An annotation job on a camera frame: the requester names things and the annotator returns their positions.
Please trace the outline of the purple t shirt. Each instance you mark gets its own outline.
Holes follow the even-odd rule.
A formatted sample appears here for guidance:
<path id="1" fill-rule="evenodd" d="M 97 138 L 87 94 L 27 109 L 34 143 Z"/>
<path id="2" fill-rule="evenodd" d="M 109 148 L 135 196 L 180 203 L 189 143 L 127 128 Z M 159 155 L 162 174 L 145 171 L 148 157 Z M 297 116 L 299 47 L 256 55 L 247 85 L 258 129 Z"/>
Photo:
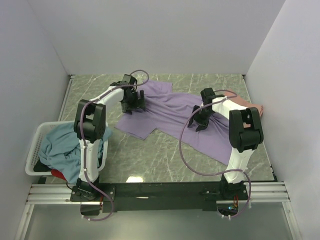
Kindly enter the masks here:
<path id="1" fill-rule="evenodd" d="M 215 113 L 206 130 L 196 132 L 197 125 L 183 129 L 194 105 L 202 98 L 185 92 L 174 92 L 170 82 L 149 80 L 139 87 L 144 90 L 146 110 L 124 114 L 116 128 L 128 135 L 145 140 L 151 132 L 159 130 L 190 145 L 195 150 L 220 163 L 229 163 L 232 146 L 229 142 L 229 121 Z"/>

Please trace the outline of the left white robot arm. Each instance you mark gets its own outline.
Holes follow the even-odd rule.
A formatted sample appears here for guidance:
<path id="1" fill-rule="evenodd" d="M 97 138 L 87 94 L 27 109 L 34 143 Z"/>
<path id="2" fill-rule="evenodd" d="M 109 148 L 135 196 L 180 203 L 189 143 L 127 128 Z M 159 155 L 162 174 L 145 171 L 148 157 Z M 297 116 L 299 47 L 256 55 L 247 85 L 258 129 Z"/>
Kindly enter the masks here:
<path id="1" fill-rule="evenodd" d="M 134 110 L 145 110 L 145 93 L 137 85 L 112 85 L 102 94 L 78 103 L 74 120 L 74 132 L 80 143 L 80 173 L 77 187 L 86 192 L 97 190 L 99 182 L 98 150 L 105 134 L 107 109 L 121 103 L 122 112 L 131 114 Z"/>

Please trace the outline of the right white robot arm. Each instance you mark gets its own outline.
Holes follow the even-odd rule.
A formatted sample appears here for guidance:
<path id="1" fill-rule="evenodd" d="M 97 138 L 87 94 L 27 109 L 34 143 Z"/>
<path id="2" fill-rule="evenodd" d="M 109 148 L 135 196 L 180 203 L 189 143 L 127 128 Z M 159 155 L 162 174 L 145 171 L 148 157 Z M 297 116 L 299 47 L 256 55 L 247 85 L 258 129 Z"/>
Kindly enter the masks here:
<path id="1" fill-rule="evenodd" d="M 188 127 L 198 124 L 196 131 L 205 130 L 209 118 L 218 113 L 228 120 L 228 139 L 231 153 L 228 165 L 221 175 L 221 187 L 227 191 L 240 189 L 245 180 L 245 171 L 253 152 L 264 140 L 258 108 L 239 105 L 227 96 L 209 97 L 204 103 L 194 105 Z"/>

